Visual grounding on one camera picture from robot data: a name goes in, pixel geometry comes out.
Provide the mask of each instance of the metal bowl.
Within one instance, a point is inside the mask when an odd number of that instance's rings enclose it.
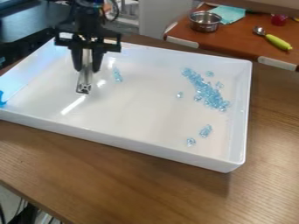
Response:
[[[218,29],[221,16],[208,11],[196,11],[190,14],[191,28],[197,32],[215,32]]]

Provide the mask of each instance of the wooden desk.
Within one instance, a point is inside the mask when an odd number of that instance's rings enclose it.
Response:
[[[196,11],[208,11],[212,7],[203,5]],[[273,34],[293,46],[285,52],[271,45],[263,37],[253,34],[253,28],[260,25],[267,33]],[[271,24],[269,14],[250,14],[233,24],[221,24],[216,32],[203,33],[190,28],[187,16],[164,34],[169,42],[193,46],[234,57],[255,60],[260,63],[299,72],[299,23],[288,19],[285,26]]]
[[[298,95],[297,73],[254,63],[247,162],[230,174],[1,121],[0,179],[65,222],[297,224]]]

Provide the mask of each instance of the white tray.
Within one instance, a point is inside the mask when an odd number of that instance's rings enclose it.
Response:
[[[115,82],[113,67],[122,83]],[[232,103],[227,112],[193,100],[184,67],[225,85],[220,92]],[[215,76],[206,77],[208,70]],[[83,95],[75,93],[70,52],[51,40],[0,77],[8,100],[0,119],[230,172],[245,162],[251,70],[246,60],[122,43],[122,53],[105,55],[91,94]],[[203,138],[198,133],[206,124],[213,131]],[[196,145],[187,147],[188,137]]]

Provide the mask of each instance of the floor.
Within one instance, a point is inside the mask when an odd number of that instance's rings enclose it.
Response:
[[[16,214],[20,200],[20,197],[0,185],[0,204],[3,208],[4,216],[7,222],[10,221]],[[48,224],[51,218],[51,215],[43,211],[39,211],[35,224]],[[59,221],[54,220],[52,224],[59,224]]]

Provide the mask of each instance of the blue bead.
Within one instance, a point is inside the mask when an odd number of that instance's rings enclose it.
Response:
[[[182,98],[184,96],[184,93],[183,92],[178,92],[177,93],[177,98]]]
[[[201,131],[199,131],[199,135],[201,135],[202,137],[208,137],[211,132],[212,126],[210,124],[207,124]]]
[[[196,95],[194,96],[194,101],[195,101],[195,102],[200,102],[201,99],[203,99],[203,97],[202,97],[200,94],[196,94]]]
[[[215,86],[216,86],[216,88],[223,88],[224,87],[224,85],[219,81],[216,82]]]
[[[123,81],[123,78],[121,76],[121,72],[117,67],[115,67],[113,69],[113,76],[115,77],[116,82],[122,82]]]
[[[187,138],[187,146],[191,147],[196,144],[196,141],[193,137]]]
[[[214,72],[212,72],[212,71],[206,71],[206,72],[205,72],[205,75],[206,75],[207,77],[213,77],[213,76],[214,76]]]
[[[185,68],[182,71],[182,75],[186,77],[195,88],[195,102],[199,102],[201,99],[204,99],[203,103],[211,109],[219,109],[223,112],[226,111],[226,108],[230,103],[229,101],[223,100],[221,93],[218,90],[219,87],[224,86],[222,83],[216,83],[216,88],[213,88],[211,82],[205,82],[199,73],[194,72],[190,68]]]

